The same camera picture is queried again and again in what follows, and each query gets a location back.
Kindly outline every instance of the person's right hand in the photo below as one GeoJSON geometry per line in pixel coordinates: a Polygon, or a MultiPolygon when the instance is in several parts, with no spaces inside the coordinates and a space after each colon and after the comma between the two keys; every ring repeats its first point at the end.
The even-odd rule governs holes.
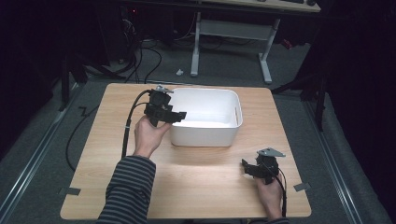
{"type": "Polygon", "coordinates": [[[268,220],[274,220],[282,217],[282,210],[280,208],[280,202],[282,200],[283,190],[280,187],[276,179],[273,179],[271,184],[265,185],[265,180],[261,178],[254,178],[257,183],[259,190],[260,202],[264,206],[265,213],[267,214],[268,220]]]}
{"type": "Polygon", "coordinates": [[[135,149],[133,155],[149,158],[171,127],[171,123],[165,123],[158,128],[154,127],[149,122],[149,118],[143,116],[134,126],[135,149]]]}

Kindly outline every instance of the desk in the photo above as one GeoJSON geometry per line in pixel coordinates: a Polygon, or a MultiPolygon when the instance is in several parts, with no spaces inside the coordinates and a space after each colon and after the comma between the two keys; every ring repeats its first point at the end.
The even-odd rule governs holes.
{"type": "MultiPolygon", "coordinates": [[[[273,8],[279,10],[294,10],[301,12],[320,12],[318,4],[312,7],[305,3],[297,4],[279,0],[266,0],[265,2],[259,2],[257,0],[201,0],[200,3],[217,3],[217,4],[231,4],[244,7],[264,7],[273,8]]],[[[272,26],[264,26],[257,24],[245,24],[239,22],[228,22],[228,21],[213,21],[213,20],[201,20],[201,13],[197,13],[197,20],[195,25],[195,45],[192,53],[191,61],[191,75],[193,77],[198,76],[199,68],[199,40],[200,35],[219,35],[227,37],[247,38],[255,40],[266,40],[266,45],[259,54],[259,61],[262,67],[262,75],[264,82],[267,84],[272,83],[270,71],[268,69],[267,57],[270,48],[274,42],[276,31],[280,19],[275,19],[272,26]]]]}
{"type": "MultiPolygon", "coordinates": [[[[169,89],[182,86],[166,86],[169,89]]],[[[65,219],[96,219],[105,204],[107,184],[120,160],[125,121],[136,96],[154,85],[110,84],[102,99],[71,188],[61,211],[65,219]]],[[[279,167],[287,179],[288,217],[307,217],[311,208],[300,184],[293,155],[271,92],[264,88],[206,87],[235,91],[244,123],[230,147],[176,147],[168,132],[151,159],[157,164],[148,218],[265,217],[254,180],[240,162],[255,163],[256,151],[273,147],[286,154],[279,167]]],[[[140,102],[148,102],[145,95],[140,102]]],[[[133,114],[133,126],[143,115],[133,114]]],[[[131,132],[128,154],[134,151],[131,132]]]]}

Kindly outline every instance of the white container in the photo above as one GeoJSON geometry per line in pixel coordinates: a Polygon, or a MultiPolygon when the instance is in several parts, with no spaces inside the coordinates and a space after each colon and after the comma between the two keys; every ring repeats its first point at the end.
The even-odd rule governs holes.
{"type": "Polygon", "coordinates": [[[234,91],[174,89],[169,102],[173,111],[187,112],[171,128],[171,142],[184,147],[228,147],[242,124],[242,110],[234,91]]]}

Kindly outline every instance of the hand-mounted device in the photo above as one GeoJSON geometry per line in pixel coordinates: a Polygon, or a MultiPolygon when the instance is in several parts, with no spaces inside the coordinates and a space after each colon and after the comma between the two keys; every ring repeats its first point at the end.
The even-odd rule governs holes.
{"type": "Polygon", "coordinates": [[[142,91],[134,100],[134,104],[132,105],[131,111],[129,112],[128,119],[126,120],[125,125],[125,133],[124,139],[122,143],[122,154],[121,157],[124,158],[126,156],[126,148],[128,146],[128,138],[129,138],[129,130],[131,129],[131,117],[134,113],[134,109],[138,105],[146,104],[145,114],[149,117],[150,123],[157,127],[158,121],[164,121],[166,123],[175,123],[181,122],[184,118],[186,118],[187,112],[172,112],[172,105],[169,105],[171,101],[171,97],[167,94],[170,91],[163,87],[162,85],[158,85],[155,90],[146,90],[142,91]],[[148,93],[149,100],[148,103],[138,104],[140,97],[144,94],[148,93]]]}
{"type": "Polygon", "coordinates": [[[169,105],[171,97],[167,93],[173,93],[165,87],[158,85],[155,90],[149,94],[149,102],[146,104],[145,114],[149,121],[157,127],[158,121],[166,123],[181,122],[186,118],[187,112],[172,112],[172,105],[169,105]]]}
{"type": "Polygon", "coordinates": [[[254,177],[262,178],[265,180],[265,184],[271,184],[275,179],[283,191],[283,204],[282,204],[282,216],[286,216],[286,178],[285,187],[277,177],[279,175],[279,165],[277,164],[276,157],[286,157],[285,154],[276,151],[275,149],[268,147],[257,151],[259,156],[256,158],[257,165],[250,165],[247,161],[242,159],[242,166],[245,169],[245,174],[253,175],[254,177]]]}

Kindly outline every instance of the white table leg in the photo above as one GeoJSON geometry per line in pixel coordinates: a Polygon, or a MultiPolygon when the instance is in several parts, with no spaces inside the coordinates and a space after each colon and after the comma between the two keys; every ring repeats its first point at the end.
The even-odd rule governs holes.
{"type": "Polygon", "coordinates": [[[195,25],[195,46],[194,52],[192,53],[191,62],[191,76],[198,76],[198,66],[199,66],[199,35],[201,33],[201,12],[197,12],[197,22],[195,25]]]}
{"type": "Polygon", "coordinates": [[[264,76],[264,82],[267,84],[272,83],[270,70],[268,69],[267,57],[268,57],[268,53],[270,52],[271,46],[274,42],[274,38],[275,38],[277,27],[279,26],[279,23],[280,23],[280,19],[276,19],[274,22],[274,25],[270,31],[270,34],[269,34],[269,37],[267,40],[267,44],[264,49],[264,53],[259,54],[260,65],[262,66],[262,75],[264,76]]]}

